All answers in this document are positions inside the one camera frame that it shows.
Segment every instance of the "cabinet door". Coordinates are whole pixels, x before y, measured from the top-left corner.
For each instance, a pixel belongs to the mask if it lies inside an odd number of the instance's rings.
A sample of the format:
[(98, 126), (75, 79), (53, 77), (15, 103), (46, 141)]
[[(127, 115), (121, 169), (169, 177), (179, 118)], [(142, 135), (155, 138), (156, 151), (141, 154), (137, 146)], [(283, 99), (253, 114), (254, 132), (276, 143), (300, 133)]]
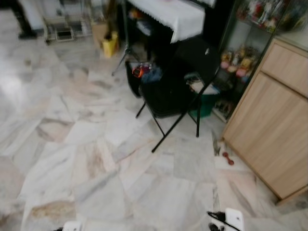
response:
[(259, 73), (224, 139), (282, 199), (308, 183), (308, 103)]

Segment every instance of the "chair leg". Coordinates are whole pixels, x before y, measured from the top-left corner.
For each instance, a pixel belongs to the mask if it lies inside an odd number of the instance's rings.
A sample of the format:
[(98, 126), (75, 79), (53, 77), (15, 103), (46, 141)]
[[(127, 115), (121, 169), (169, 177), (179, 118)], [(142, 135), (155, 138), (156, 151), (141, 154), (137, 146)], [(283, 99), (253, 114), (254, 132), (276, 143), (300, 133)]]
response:
[(199, 100), (199, 102), (198, 102), (198, 110), (197, 110), (197, 134), (196, 134), (196, 137), (199, 137), (200, 112), (201, 112), (201, 100)]
[(136, 119), (139, 117), (140, 113), (142, 112), (142, 110), (144, 109), (145, 103), (142, 105), (142, 107), (140, 108), (140, 110), (138, 111), (137, 115), (136, 115)]
[(170, 132), (173, 130), (173, 128), (183, 119), (186, 112), (181, 114), (179, 118), (175, 121), (175, 123), (171, 126), (171, 128), (167, 131), (167, 133), (164, 135), (164, 137), (158, 142), (158, 144), (152, 149), (152, 153), (155, 152), (155, 150), (160, 146), (160, 144), (165, 140), (165, 138), (170, 134)]

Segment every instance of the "wooden cabinet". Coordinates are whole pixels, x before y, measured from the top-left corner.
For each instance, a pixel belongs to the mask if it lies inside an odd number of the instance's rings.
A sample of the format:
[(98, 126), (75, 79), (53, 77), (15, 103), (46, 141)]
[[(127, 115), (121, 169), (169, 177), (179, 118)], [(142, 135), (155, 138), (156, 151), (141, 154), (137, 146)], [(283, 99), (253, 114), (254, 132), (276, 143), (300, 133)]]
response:
[[(277, 46), (275, 40), (269, 47), (223, 139), (284, 200), (308, 184), (308, 102), (306, 94), (294, 88), (302, 79), (294, 78), (287, 86), (278, 80), (292, 78), (268, 65), (268, 60), (274, 59), (271, 52), (277, 55)], [(301, 73), (298, 76), (307, 78)]]

